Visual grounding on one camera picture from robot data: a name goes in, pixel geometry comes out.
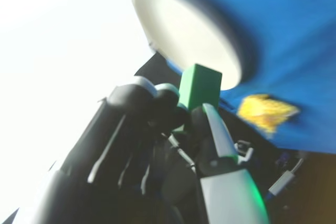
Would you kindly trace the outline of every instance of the crumpled yellow bag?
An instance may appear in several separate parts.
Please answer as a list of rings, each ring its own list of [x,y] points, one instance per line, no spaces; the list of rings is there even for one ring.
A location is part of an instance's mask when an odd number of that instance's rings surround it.
[[[253,94],[243,99],[237,114],[247,122],[256,125],[268,137],[271,137],[279,124],[298,112],[297,107],[272,100],[267,94]]]

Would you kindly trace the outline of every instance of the white background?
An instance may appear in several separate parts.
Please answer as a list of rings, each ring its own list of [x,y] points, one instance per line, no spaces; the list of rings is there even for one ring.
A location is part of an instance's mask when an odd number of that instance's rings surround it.
[[[150,56],[130,0],[0,0],[0,223]]]

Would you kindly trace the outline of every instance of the green block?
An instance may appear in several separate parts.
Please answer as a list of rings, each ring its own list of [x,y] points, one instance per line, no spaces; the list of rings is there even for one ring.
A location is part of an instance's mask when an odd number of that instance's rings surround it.
[[[195,64],[186,69],[180,83],[180,100],[190,111],[209,103],[218,107],[222,73]]]

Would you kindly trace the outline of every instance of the blue tablecloth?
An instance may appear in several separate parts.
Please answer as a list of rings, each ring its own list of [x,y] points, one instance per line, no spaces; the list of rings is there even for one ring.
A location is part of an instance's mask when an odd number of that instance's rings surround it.
[[[336,153],[336,0],[210,0],[253,39],[255,73],[221,96],[237,108],[267,93],[300,108],[270,139]]]

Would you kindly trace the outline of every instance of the robotic hand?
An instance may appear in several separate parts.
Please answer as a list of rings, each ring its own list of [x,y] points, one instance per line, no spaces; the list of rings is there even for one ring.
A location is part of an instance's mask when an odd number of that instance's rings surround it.
[[[217,110],[178,94],[143,77],[116,87],[13,223],[268,223]]]

